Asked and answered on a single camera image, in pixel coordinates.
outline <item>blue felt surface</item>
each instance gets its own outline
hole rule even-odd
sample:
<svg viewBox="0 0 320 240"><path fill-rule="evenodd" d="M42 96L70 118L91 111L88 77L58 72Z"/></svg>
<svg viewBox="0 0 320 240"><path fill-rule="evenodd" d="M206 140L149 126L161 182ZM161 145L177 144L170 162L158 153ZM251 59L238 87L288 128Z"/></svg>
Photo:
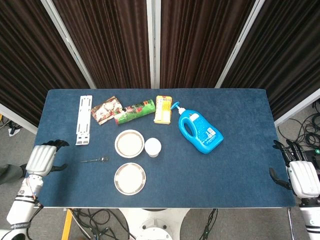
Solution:
<svg viewBox="0 0 320 240"><path fill-rule="evenodd" d="M81 95L92 95L92 107L116 96L123 107L168 95L180 106L200 112L224 136L210 154L196 150L178 129L179 114L170 125L155 124L154 114L117 126L91 117L89 145L76 146ZM133 159L120 157L116 136L127 129L145 140L162 144L157 158L145 151ZM286 179L281 153L272 148L277 139L274 120L263 89L55 89L48 92L35 139L39 145L62 139L70 143L56 155L54 164L69 166L44 178L39 200L46 207L138 208L246 208L294 206L291 191L269 176L273 167ZM107 163L79 163L109 156ZM122 195L114 185L116 170L124 163L141 165L146 184L133 196Z"/></svg>

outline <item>blue detergent bottle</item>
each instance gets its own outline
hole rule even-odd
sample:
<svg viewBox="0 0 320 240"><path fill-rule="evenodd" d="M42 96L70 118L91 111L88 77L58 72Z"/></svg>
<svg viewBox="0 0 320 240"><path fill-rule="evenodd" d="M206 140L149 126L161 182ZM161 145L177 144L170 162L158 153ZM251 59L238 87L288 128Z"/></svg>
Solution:
<svg viewBox="0 0 320 240"><path fill-rule="evenodd" d="M182 135L201 153L210 153L224 140L224 136L222 136L218 129L212 126L199 112L186 110L183 107L179 107L179 104L180 102L175 102L172 105L171 110L177 108L181 115L178 125ZM192 135L187 132L185 125L190 128Z"/></svg>

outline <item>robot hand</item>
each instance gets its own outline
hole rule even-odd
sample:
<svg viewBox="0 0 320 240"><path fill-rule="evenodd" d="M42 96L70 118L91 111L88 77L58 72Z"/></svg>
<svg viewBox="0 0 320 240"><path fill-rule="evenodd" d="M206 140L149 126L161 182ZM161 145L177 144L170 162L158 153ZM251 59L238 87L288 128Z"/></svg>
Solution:
<svg viewBox="0 0 320 240"><path fill-rule="evenodd" d="M66 141L48 141L33 148L26 165L29 176L21 185L12 207L6 217L11 224L11 230L0 230L0 240L25 240L33 217L43 208L38 201L38 194L44 184L42 178L51 172L64 170L68 165L53 166L56 152L64 146ZM39 207L33 214L34 206Z"/></svg>
<svg viewBox="0 0 320 240"><path fill-rule="evenodd" d="M287 140L292 153L279 141L274 140L274 148L282 153L289 181L278 178L276 171L271 167L269 174L272 180L288 189L301 199L299 205L303 215L306 230L311 240L320 239L320 181L315 166L307 161L306 154L297 142Z"/></svg>

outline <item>brown curtain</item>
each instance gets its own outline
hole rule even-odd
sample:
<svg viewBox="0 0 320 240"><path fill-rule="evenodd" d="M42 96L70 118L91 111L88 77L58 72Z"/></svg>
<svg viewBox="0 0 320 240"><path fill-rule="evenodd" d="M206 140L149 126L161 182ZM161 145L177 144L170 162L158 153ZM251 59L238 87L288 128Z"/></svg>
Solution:
<svg viewBox="0 0 320 240"><path fill-rule="evenodd" d="M150 88L146 0L53 0L97 88Z"/></svg>
<svg viewBox="0 0 320 240"><path fill-rule="evenodd" d="M320 88L320 1L267 0L223 84L266 89L274 119Z"/></svg>
<svg viewBox="0 0 320 240"><path fill-rule="evenodd" d="M48 90L88 84L40 1L0 1L0 103L35 126Z"/></svg>
<svg viewBox="0 0 320 240"><path fill-rule="evenodd" d="M214 88L254 0L162 0L161 88Z"/></svg>

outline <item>yellow snack package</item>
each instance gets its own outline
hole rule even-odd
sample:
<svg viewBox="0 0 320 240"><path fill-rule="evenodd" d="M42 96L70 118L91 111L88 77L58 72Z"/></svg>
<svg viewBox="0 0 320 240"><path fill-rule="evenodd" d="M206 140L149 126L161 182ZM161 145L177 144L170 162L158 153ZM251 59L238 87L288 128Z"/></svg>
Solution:
<svg viewBox="0 0 320 240"><path fill-rule="evenodd" d="M155 117L153 121L156 124L170 124L172 97L156 96L155 104Z"/></svg>

